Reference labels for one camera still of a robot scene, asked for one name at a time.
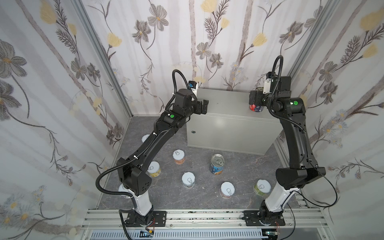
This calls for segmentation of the red and navy tall can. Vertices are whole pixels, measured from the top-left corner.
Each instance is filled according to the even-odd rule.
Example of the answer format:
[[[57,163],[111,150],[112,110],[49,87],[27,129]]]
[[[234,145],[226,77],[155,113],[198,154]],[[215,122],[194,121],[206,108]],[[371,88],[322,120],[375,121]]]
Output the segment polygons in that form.
[[[256,113],[262,112],[264,108],[265,108],[264,106],[257,106],[254,104],[250,105],[250,110]]]

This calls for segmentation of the blue soup can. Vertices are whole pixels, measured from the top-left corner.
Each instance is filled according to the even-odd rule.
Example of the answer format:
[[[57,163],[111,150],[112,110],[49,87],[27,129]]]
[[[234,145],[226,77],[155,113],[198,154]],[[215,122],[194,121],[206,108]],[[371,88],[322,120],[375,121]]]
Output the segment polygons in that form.
[[[219,175],[222,173],[225,165],[225,159],[220,154],[215,154],[211,157],[211,173],[214,175]]]

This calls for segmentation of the grey-label small can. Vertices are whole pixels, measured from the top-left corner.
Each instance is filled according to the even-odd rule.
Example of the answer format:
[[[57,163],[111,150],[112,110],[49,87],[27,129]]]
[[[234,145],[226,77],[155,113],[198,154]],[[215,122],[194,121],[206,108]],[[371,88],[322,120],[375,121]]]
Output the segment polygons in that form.
[[[185,188],[190,189],[195,185],[195,175],[192,172],[186,172],[182,176],[182,184]]]

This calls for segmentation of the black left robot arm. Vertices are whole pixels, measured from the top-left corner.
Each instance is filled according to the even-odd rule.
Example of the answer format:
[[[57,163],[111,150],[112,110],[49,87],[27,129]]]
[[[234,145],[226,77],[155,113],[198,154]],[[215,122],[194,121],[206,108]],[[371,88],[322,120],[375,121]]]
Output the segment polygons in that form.
[[[152,178],[147,175],[150,164],[165,145],[179,129],[181,129],[191,118],[191,115],[206,114],[208,111],[207,100],[198,100],[195,91],[198,83],[195,81],[184,81],[186,88],[178,89],[176,74],[181,75],[179,70],[173,70],[172,80],[174,92],[165,110],[154,123],[154,129],[142,145],[128,158],[120,158],[115,167],[102,172],[96,179],[97,189],[107,195],[124,196],[132,200],[133,210],[126,210],[126,214],[132,213],[122,220],[126,227],[129,224],[149,226],[154,221],[154,208],[149,199],[148,189]],[[109,191],[104,189],[100,182],[109,173],[117,171],[123,189],[120,191]]]

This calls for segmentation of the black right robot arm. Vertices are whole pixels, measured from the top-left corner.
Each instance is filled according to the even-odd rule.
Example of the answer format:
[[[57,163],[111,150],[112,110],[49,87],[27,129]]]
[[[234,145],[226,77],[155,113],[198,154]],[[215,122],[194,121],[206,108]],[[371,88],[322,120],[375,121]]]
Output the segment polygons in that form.
[[[277,183],[259,208],[258,219],[264,226],[283,218],[285,205],[293,193],[326,176],[326,169],[318,165],[312,152],[304,101],[291,96],[292,79],[282,76],[283,62],[283,56],[279,55],[267,73],[263,90],[253,90],[249,95],[250,110],[256,112],[266,107],[280,120],[289,150],[289,166],[276,170]]]

